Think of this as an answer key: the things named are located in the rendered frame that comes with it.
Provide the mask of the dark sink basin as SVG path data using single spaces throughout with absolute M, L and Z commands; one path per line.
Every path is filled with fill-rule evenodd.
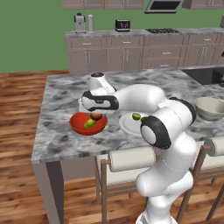
M 224 67 L 183 69 L 201 85 L 224 84 Z

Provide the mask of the grey range hood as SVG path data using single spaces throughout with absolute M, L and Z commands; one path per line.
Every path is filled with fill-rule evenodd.
M 145 14 L 175 14 L 184 0 L 150 0 Z

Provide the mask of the wooden stool with white cushion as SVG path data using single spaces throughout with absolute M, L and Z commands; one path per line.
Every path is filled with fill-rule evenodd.
M 218 168 L 219 165 L 224 166 L 224 136 L 209 137 L 205 140 L 204 144 L 210 147 L 208 156 L 213 159 L 213 168 Z M 208 216 L 206 217 L 207 221 L 210 221 L 213 218 L 217 206 L 221 202 L 223 194 L 224 184 L 222 185 L 220 192 L 215 199 Z
M 107 198 L 139 192 L 146 198 L 136 224 L 178 224 L 171 216 L 174 200 L 193 187 L 208 146 L 180 141 L 158 154 L 150 146 L 111 151 L 95 158 L 97 203 L 107 224 Z

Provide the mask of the brown base cupboard run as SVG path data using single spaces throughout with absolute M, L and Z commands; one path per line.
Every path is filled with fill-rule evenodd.
M 224 65 L 224 28 L 66 33 L 72 74 Z

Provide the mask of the red bowl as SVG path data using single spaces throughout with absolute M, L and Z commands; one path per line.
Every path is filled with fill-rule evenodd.
M 92 136 L 100 133 L 107 125 L 108 118 L 104 115 L 101 120 L 96 121 L 96 125 L 93 128 L 85 129 L 84 123 L 91 119 L 90 115 L 84 112 L 77 112 L 70 118 L 70 126 L 72 129 L 83 136 Z

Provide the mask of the yellow-green fruit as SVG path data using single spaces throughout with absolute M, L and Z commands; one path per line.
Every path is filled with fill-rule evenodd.
M 93 119 L 88 119 L 85 123 L 84 123 L 84 128 L 85 129 L 89 129 L 89 128 L 93 128 L 96 125 L 96 121 Z

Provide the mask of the white plate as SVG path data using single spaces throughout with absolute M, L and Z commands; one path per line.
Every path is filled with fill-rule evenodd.
M 132 118 L 132 114 L 134 112 L 129 112 L 125 115 L 123 115 L 120 120 L 119 120 L 119 125 L 120 128 L 126 132 L 127 134 L 130 134 L 135 137 L 140 137 L 141 136 L 141 118 L 145 116 L 145 114 L 140 114 L 141 118 L 139 120 L 134 120 Z

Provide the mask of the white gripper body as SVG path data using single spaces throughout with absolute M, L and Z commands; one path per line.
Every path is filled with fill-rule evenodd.
M 84 112 L 84 113 L 101 113 L 102 112 L 100 110 L 94 110 L 94 111 L 90 111 L 90 110 L 87 110 L 86 108 L 84 108 L 84 106 L 82 105 L 82 102 L 81 102 L 81 98 L 78 100 L 78 104 L 79 104 L 79 112 Z

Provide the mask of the grey-green bowl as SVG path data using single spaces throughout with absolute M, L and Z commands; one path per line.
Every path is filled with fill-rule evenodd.
M 198 116 L 208 122 L 216 122 L 224 117 L 224 101 L 212 97 L 199 97 L 195 100 Z

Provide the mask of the white cylinder canister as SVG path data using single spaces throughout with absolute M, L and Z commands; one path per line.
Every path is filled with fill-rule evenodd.
M 94 16 L 92 14 L 89 14 L 87 16 L 87 28 L 89 32 L 95 31 L 95 22 L 94 22 Z

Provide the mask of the black hob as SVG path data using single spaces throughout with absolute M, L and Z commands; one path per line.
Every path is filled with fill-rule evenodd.
M 153 33 L 153 34 L 175 34 L 179 33 L 179 31 L 174 30 L 172 28 L 160 28 L 160 29 L 145 29 L 147 32 Z

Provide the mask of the brown wall cupboard run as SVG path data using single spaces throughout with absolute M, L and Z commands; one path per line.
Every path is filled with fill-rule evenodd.
M 184 9 L 224 9 L 224 0 L 184 0 Z
M 141 10 L 144 0 L 61 0 L 65 10 Z

